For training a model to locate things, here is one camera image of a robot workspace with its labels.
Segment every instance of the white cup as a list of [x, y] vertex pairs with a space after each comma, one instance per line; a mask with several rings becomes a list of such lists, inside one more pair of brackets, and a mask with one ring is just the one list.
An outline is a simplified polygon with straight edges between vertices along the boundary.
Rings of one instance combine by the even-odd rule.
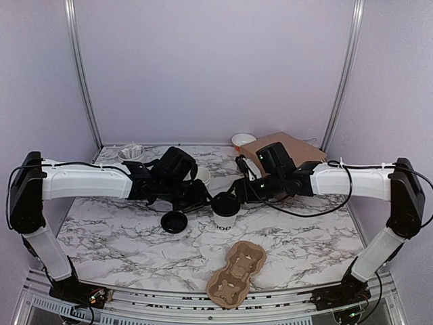
[[232, 194], [221, 192], [212, 199], [214, 222], [218, 229], [229, 231], [236, 222], [241, 204]]

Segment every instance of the marble tabletop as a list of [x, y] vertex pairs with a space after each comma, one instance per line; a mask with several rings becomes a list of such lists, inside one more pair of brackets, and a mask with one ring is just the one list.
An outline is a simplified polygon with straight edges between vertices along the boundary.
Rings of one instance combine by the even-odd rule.
[[[168, 147], [145, 149], [144, 161], [160, 157]], [[237, 152], [229, 146], [182, 146], [199, 166], [212, 174], [212, 195], [229, 188], [237, 172]], [[97, 163], [117, 163], [116, 147], [105, 147]], [[303, 214], [328, 210], [337, 196], [296, 197], [281, 207]], [[167, 202], [153, 207], [170, 210]], [[229, 232], [216, 229], [210, 208], [187, 215], [180, 234], [160, 227], [164, 213], [142, 201], [77, 198], [58, 240], [82, 280], [150, 290], [204, 292], [225, 255], [239, 240], [261, 245], [267, 261], [251, 279], [251, 291], [268, 291], [325, 284], [342, 278], [363, 246], [347, 209], [299, 218], [261, 204], [242, 207]]]

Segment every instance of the black cup lid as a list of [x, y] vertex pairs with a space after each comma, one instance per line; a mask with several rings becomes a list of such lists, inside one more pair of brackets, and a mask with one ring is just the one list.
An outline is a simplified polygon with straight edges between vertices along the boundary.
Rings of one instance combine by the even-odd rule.
[[237, 201], [236, 196], [221, 192], [212, 199], [212, 210], [221, 217], [231, 217], [239, 212], [241, 204]]
[[187, 227], [187, 224], [188, 219], [181, 212], [171, 211], [161, 218], [162, 229], [170, 234], [178, 234]]

